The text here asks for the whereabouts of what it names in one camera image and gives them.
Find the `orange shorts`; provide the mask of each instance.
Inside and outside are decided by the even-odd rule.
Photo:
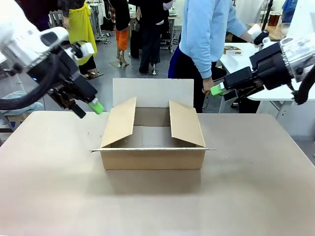
[[[118,31],[115,28],[116,33],[116,43],[120,50],[127,50],[128,47],[128,32],[129,29],[125,29],[123,31]]]

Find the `light blue sweatshirt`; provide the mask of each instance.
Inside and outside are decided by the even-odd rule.
[[[232,0],[185,0],[180,50],[191,57],[203,79],[224,49],[225,33],[241,36],[247,29],[236,18]]]

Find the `gray floor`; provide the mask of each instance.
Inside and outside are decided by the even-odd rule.
[[[109,111],[112,108],[112,86],[113,78],[167,78],[167,72],[169,67],[169,61],[171,59],[171,54],[168,50],[160,51],[161,62],[157,65],[159,72],[158,76],[145,76],[138,72],[140,60],[132,59],[126,57],[126,60],[130,62],[130,66],[124,68],[115,68],[109,62],[116,61],[116,43],[114,36],[109,39],[112,43],[104,45],[101,43],[97,44],[98,54],[96,55],[95,62],[98,71],[104,73],[103,76],[91,80],[91,84],[98,90],[98,99],[105,107],[105,111]],[[26,92],[30,91],[36,86],[36,83],[28,77],[28,75],[21,75],[20,79],[23,83],[23,87]],[[0,79],[0,97],[3,97],[13,91],[21,90],[21,85],[15,84],[15,81],[11,78]],[[44,99],[40,100],[44,104],[45,110],[47,111],[60,111],[62,110],[49,96],[44,96]],[[204,112],[206,113],[218,113],[221,103],[221,97],[209,96],[204,104]],[[92,111],[91,108],[83,103],[78,102],[78,104],[85,111]],[[229,113],[235,113],[236,110],[230,109]],[[297,142],[304,153],[310,158],[310,160],[315,164],[315,158],[313,154],[315,153],[315,144],[313,142]]]

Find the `small cardboard box on table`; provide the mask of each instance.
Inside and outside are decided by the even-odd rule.
[[[106,170],[200,169],[208,148],[193,80],[113,79],[100,151]]]

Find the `yellow fabric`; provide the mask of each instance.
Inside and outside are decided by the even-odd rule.
[[[97,53],[97,47],[94,39],[94,34],[90,22],[91,12],[87,3],[85,2],[83,7],[79,9],[70,9],[69,10],[69,41],[74,43],[79,40],[85,40],[92,43],[94,48],[94,56]],[[91,56],[77,60],[78,65],[85,64]]]

